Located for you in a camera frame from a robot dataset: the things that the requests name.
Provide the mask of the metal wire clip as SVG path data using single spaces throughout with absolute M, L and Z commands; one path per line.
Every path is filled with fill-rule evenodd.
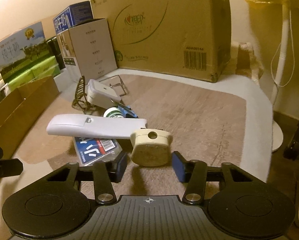
M 105 79 L 102 79 L 100 83 L 111 87 L 119 96 L 125 96 L 128 94 L 128 89 L 119 75 L 106 77 Z

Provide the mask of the green tissue pack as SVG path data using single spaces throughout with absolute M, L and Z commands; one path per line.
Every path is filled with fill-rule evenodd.
M 22 72 L 11 81 L 7 83 L 9 91 L 13 91 L 16 88 L 27 84 L 34 80 L 39 80 L 47 76 L 57 76 L 61 73 L 59 64 L 55 56 L 51 56 L 38 64 L 33 65 L 31 68 Z

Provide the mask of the blue floss pick box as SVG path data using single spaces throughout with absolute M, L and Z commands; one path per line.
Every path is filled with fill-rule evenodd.
M 97 161 L 112 161 L 122 151 L 115 139 L 73 137 L 73 143 L 81 166 L 92 166 Z

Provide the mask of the green white small bottle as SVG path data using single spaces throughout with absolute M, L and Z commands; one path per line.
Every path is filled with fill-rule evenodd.
M 104 112 L 103 117 L 105 118 L 124 118 L 122 112 L 118 107 L 111 107 Z

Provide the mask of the shallow cardboard tray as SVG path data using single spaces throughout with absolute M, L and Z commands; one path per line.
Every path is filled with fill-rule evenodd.
M 38 117 L 58 97 L 52 76 L 16 88 L 0 102 L 0 147 L 9 159 Z

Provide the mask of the blue milk carton box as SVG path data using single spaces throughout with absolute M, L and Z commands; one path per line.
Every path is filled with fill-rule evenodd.
M 90 1 L 71 4 L 53 18 L 56 34 L 93 19 Z

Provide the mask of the white remote control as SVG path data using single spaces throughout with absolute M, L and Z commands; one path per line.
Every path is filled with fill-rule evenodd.
M 129 139 L 137 129 L 146 128 L 147 120 L 105 118 L 85 114 L 59 114 L 47 125 L 49 135 L 67 137 Z

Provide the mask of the large cardboard box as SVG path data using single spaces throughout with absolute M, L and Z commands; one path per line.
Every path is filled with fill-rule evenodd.
M 90 0 L 120 68 L 216 82 L 230 60 L 229 0 Z

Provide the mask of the white grey charger adapter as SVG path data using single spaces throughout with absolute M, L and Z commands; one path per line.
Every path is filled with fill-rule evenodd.
M 111 87 L 90 79 L 87 85 L 87 101 L 91 105 L 108 109 L 120 102 L 121 97 Z

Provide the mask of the cream wall plug adapter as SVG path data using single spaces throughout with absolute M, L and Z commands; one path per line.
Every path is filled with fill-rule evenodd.
M 141 128 L 130 136 L 133 146 L 131 160 L 143 167 L 166 165 L 171 157 L 171 133 L 161 129 Z

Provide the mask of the green pasture milk box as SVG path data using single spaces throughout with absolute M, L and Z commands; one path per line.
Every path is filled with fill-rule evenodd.
M 0 41 L 0 74 L 5 83 L 50 57 L 41 22 Z

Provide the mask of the white beige product box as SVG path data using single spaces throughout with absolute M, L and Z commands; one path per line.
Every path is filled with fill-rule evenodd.
M 117 69 L 105 18 L 88 21 L 56 35 L 64 65 L 72 81 L 81 76 L 88 82 Z

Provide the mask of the beige brown rug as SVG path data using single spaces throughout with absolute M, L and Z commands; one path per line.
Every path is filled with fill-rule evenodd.
M 186 159 L 210 166 L 230 162 L 239 165 L 245 134 L 244 99 L 180 82 L 153 77 L 122 75 L 128 94 L 123 101 L 149 128 L 168 131 L 171 148 Z M 68 88 L 42 114 L 25 137 L 17 155 L 24 171 L 16 189 L 42 178 L 70 161 L 77 160 L 71 138 L 48 135 L 48 122 L 57 114 L 74 113 L 74 87 Z

